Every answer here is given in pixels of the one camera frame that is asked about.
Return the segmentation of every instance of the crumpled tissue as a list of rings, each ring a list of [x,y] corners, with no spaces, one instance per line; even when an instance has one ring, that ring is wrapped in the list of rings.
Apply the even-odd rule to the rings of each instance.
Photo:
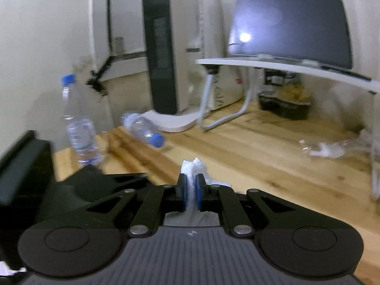
[[[192,162],[184,161],[181,167],[181,173],[187,176],[187,203],[185,212],[168,213],[164,220],[164,226],[181,226],[181,227],[205,227],[219,226],[219,218],[213,212],[200,212],[197,209],[195,195],[195,176],[203,174],[206,184],[220,184],[231,187],[231,184],[213,180],[207,173],[207,167],[198,158]]]

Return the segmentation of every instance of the white tower base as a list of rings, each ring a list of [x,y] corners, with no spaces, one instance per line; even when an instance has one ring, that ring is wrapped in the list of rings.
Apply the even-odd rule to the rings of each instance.
[[[199,106],[190,106],[178,115],[162,115],[154,110],[142,114],[143,117],[152,121],[158,130],[166,133],[179,133],[186,131],[196,125],[199,118]]]

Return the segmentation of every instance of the transparent water bottle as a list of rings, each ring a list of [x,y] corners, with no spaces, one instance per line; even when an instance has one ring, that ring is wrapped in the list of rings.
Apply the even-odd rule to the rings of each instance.
[[[154,124],[137,112],[126,112],[121,118],[122,125],[130,131],[133,137],[155,148],[161,148],[165,137],[157,131]]]
[[[62,77],[63,100],[66,104],[66,132],[78,161],[83,165],[98,165],[101,161],[96,144],[94,124],[84,112],[83,97],[78,91],[74,74]]]

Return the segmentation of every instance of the curtain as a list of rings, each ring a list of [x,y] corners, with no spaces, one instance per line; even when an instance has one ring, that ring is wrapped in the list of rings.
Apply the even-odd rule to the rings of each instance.
[[[235,3],[236,0],[199,0],[204,58],[227,56]],[[380,0],[343,0],[343,3],[351,34],[353,71],[380,80]],[[335,120],[352,130],[370,128],[372,103],[368,92],[312,76],[303,76],[303,82],[313,95],[313,115]]]

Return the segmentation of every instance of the wood grain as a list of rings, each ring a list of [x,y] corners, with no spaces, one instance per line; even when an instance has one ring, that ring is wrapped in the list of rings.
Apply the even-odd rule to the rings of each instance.
[[[206,122],[236,112],[241,105],[216,110]],[[106,173],[149,171],[155,183],[175,183],[183,160],[198,157],[212,178],[231,183],[235,191],[260,188],[351,224],[364,240],[364,254],[355,275],[364,284],[380,285],[380,216],[371,199],[368,156],[310,159],[299,144],[302,139],[333,143],[352,137],[340,126],[314,118],[289,121],[252,103],[246,115],[211,131],[195,127],[165,134],[167,142],[159,150],[121,129],[110,134],[116,144],[104,165]],[[74,171],[69,157],[66,150],[56,153],[57,176]]]

